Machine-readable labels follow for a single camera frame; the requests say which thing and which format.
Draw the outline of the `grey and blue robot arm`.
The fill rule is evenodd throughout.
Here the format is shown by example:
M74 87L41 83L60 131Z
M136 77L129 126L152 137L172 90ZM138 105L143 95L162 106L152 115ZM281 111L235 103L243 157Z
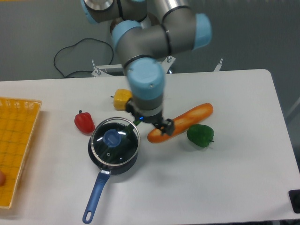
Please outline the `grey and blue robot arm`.
M83 0L91 23L120 19L112 30L113 47L133 97L126 111L136 120L152 124L162 134L172 135L173 120L163 118L165 72L160 58L206 46L212 27L205 14L193 12L186 0L156 0L161 22L147 22L144 0Z

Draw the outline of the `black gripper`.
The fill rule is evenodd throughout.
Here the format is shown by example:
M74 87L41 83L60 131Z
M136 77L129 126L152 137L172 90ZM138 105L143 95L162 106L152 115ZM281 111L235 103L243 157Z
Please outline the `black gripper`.
M163 118L163 108L157 107L152 110L141 110L137 108L132 99L129 99L125 105L125 111L131 113L134 117L134 125L139 125L141 122L152 124L159 130L161 135L167 134L171 136L175 130L174 121L172 119Z

